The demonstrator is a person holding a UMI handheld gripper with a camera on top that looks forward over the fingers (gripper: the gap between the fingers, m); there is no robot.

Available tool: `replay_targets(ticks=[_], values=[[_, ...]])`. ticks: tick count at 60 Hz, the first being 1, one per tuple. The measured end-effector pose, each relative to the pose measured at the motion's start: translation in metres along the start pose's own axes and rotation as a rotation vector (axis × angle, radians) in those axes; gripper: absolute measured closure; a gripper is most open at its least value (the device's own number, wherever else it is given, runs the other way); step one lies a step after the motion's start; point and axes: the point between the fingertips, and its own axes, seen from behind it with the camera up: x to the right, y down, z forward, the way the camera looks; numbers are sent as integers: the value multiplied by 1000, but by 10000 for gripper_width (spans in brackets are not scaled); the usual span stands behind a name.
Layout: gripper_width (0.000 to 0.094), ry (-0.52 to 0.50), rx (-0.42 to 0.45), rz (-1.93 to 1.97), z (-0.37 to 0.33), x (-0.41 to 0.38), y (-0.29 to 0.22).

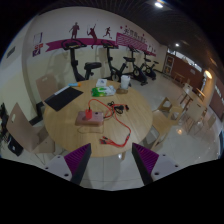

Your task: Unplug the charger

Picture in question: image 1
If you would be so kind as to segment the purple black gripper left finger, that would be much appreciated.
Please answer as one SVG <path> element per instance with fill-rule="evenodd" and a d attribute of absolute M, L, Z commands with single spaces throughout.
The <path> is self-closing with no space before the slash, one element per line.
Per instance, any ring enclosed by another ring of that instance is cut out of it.
<path fill-rule="evenodd" d="M 67 154 L 64 159 L 72 173 L 71 182 L 79 185 L 91 156 L 91 144 L 88 143 Z"/>

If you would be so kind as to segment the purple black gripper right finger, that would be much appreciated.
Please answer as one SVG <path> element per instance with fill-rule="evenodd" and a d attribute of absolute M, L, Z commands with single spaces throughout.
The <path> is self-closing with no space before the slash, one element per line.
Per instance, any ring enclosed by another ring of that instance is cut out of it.
<path fill-rule="evenodd" d="M 159 155 L 137 143 L 132 144 L 132 154 L 144 185 L 153 182 L 151 173 Z"/>

